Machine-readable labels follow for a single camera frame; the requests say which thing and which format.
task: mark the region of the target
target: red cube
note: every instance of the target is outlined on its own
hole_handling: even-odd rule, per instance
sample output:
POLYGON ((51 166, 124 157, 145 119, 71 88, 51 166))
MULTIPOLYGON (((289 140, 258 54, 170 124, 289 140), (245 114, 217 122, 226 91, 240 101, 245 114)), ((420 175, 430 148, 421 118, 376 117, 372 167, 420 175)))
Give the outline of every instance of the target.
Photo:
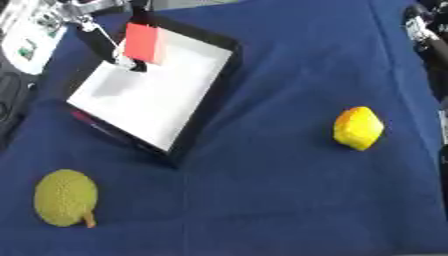
POLYGON ((161 29, 148 25, 128 23, 124 55, 154 64, 161 64, 163 57, 161 29))

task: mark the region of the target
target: lemon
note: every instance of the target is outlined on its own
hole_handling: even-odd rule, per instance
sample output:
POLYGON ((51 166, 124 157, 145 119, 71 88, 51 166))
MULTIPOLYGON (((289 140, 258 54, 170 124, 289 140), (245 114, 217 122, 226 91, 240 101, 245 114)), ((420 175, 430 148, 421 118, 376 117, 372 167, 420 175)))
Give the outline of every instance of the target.
POLYGON ((334 139, 359 151, 370 148, 381 136, 384 124, 368 107, 344 111, 334 124, 334 139))
POLYGON ((48 224, 68 227, 84 219, 96 225, 93 209, 98 199, 95 183, 84 174, 63 169, 45 176, 36 186, 34 208, 48 224))

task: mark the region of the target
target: table surface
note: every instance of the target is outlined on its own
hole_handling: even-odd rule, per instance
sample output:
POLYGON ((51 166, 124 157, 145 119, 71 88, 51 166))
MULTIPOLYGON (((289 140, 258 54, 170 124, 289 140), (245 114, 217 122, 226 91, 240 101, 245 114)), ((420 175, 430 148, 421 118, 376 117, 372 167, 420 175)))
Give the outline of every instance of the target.
POLYGON ((67 35, 0 160, 1 254, 448 252, 437 104, 400 28, 408 4, 252 0, 164 13, 244 47, 238 89, 178 170, 71 118, 62 85, 87 49, 67 35), (338 114, 359 105, 386 124, 366 152, 331 138, 338 114), (34 213, 34 185, 60 168, 98 184, 97 228, 34 213))

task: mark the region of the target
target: fruit stem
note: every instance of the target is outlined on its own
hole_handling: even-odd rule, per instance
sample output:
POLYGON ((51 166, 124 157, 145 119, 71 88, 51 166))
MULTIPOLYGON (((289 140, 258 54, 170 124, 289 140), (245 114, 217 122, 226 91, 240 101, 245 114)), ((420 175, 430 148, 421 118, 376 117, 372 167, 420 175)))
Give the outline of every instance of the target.
POLYGON ((84 215, 84 221, 87 224, 87 228, 94 228, 96 226, 95 217, 92 212, 88 212, 84 215))

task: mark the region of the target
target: blue cloth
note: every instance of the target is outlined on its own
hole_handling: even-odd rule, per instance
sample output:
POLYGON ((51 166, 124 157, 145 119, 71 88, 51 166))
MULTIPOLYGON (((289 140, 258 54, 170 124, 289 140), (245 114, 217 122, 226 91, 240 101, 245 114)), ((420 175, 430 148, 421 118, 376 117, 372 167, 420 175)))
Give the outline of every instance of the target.
POLYGON ((0 160, 1 255, 448 252, 437 104, 400 28, 408 4, 252 0, 166 12, 244 46, 238 90, 179 170, 69 116, 61 85, 87 49, 68 35, 0 160), (362 153, 331 138, 336 117, 359 105, 386 124, 362 153), (55 228, 34 213, 35 184, 60 168, 98 184, 97 228, 55 228))

